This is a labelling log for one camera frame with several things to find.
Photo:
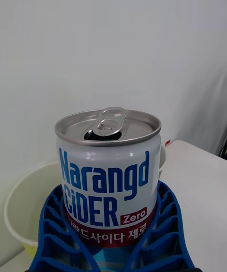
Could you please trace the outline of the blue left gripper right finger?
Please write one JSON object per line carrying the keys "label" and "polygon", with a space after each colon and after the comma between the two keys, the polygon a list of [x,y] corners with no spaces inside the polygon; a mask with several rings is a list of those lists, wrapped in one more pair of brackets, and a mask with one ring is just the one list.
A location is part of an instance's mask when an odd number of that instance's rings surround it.
{"label": "blue left gripper right finger", "polygon": [[195,266],[188,253],[179,203],[162,181],[157,186],[157,211],[127,262],[128,272],[187,272]]}

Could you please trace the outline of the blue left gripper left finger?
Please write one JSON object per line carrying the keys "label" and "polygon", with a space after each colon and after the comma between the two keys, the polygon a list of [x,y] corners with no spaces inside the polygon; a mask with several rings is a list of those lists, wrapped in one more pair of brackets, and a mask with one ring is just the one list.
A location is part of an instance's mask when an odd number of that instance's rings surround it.
{"label": "blue left gripper left finger", "polygon": [[99,272],[93,256],[70,229],[63,212],[63,193],[58,185],[42,208],[38,247],[29,272]]}

